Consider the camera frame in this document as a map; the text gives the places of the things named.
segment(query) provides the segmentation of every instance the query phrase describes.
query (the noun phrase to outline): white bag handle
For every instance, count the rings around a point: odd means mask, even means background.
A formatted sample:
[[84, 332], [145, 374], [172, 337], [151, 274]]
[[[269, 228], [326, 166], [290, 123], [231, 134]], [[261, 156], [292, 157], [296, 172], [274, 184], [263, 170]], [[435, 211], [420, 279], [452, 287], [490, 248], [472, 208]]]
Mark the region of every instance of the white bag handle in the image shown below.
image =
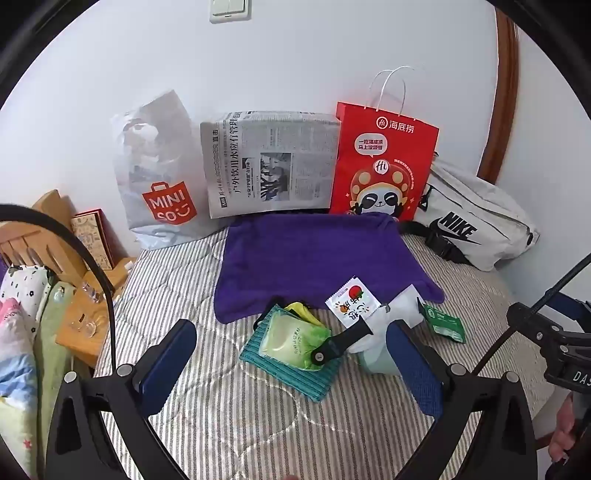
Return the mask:
[[[381, 72], [379, 72], [374, 79], [371, 81], [371, 83], [369, 84], [369, 89], [368, 89], [368, 99], [365, 102], [365, 106], [363, 107], [364, 109], [366, 109], [368, 107], [368, 103], [371, 97], [371, 87], [374, 86], [374, 82], [376, 81], [376, 79], [384, 72], [390, 72], [389, 75], [386, 77], [386, 81], [384, 82], [384, 84], [382, 85], [382, 90], [379, 93], [379, 100], [378, 100], [378, 104], [375, 108], [375, 111], [378, 112], [379, 111], [379, 104], [382, 102], [382, 97], [384, 96], [384, 90], [386, 88], [386, 84], [388, 83], [388, 80], [390, 79], [390, 77], [392, 75], [394, 75], [397, 71], [399, 71], [400, 69], [411, 69], [414, 70], [413, 67], [409, 66], [409, 65], [402, 65], [401, 67], [398, 67], [397, 69], [394, 70], [382, 70]], [[402, 110], [404, 109], [404, 101], [406, 100], [406, 82], [404, 81], [404, 79], [402, 79], [402, 85], [404, 86], [404, 94], [402, 96], [402, 106], [400, 107], [400, 113], [399, 115], [402, 115]]]

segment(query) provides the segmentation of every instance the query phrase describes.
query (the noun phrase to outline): panda face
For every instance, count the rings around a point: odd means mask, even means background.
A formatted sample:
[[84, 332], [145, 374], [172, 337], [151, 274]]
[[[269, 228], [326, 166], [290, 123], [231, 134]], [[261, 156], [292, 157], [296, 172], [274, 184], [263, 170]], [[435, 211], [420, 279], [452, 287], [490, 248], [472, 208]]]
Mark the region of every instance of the panda face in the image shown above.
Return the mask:
[[381, 212], [393, 215], [396, 207], [402, 201], [402, 192], [389, 183], [376, 183], [363, 189], [357, 196], [363, 213]]

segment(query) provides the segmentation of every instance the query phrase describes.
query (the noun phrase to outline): quilted mattress cover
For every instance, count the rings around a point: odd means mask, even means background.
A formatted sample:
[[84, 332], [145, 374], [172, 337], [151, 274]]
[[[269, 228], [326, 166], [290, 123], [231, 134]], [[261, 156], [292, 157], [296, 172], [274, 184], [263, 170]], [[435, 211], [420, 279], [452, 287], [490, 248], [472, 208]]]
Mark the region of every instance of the quilted mattress cover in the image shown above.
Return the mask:
[[[150, 417], [164, 446], [195, 480], [274, 480], [288, 474], [311, 480], [392, 478], [427, 433], [431, 417], [420, 412], [399, 378], [369, 375], [355, 356], [344, 359], [321, 403], [240, 361], [255, 317], [222, 325], [213, 312], [226, 233], [144, 251], [116, 305], [118, 364], [136, 363], [179, 318], [197, 327], [191, 360], [162, 411]], [[425, 325], [415, 331], [446, 362], [471, 369], [506, 328], [508, 291], [495, 271], [445, 262], [418, 237], [405, 242], [445, 291], [441, 308], [464, 321], [468, 343], [434, 336]], [[316, 313], [333, 331], [342, 329], [330, 312]], [[108, 342], [95, 375], [111, 372]], [[553, 390], [543, 380], [544, 367], [537, 348], [514, 335], [483, 375], [517, 372], [535, 414]], [[477, 421], [473, 414], [443, 478], [459, 468]], [[127, 475], [141, 478], [110, 414], [105, 423]]]

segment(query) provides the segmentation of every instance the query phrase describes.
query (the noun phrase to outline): waist bag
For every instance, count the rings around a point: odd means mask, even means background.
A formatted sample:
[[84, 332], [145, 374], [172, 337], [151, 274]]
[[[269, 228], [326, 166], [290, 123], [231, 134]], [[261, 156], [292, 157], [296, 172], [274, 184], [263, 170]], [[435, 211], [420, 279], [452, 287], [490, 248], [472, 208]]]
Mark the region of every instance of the waist bag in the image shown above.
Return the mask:
[[440, 257], [484, 271], [521, 255], [540, 236], [503, 190], [439, 158], [431, 165], [414, 221], [401, 222], [400, 228], [425, 237]]

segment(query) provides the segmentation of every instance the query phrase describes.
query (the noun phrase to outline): dark green packet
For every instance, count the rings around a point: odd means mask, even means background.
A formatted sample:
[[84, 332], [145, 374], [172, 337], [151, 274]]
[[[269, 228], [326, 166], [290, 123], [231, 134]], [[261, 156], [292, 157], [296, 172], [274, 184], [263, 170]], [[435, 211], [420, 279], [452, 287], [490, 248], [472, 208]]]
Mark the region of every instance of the dark green packet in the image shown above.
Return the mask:
[[418, 302], [418, 310], [434, 333], [449, 337], [459, 343], [466, 343], [466, 331], [459, 318], [440, 312], [429, 305], [423, 305], [420, 301]]

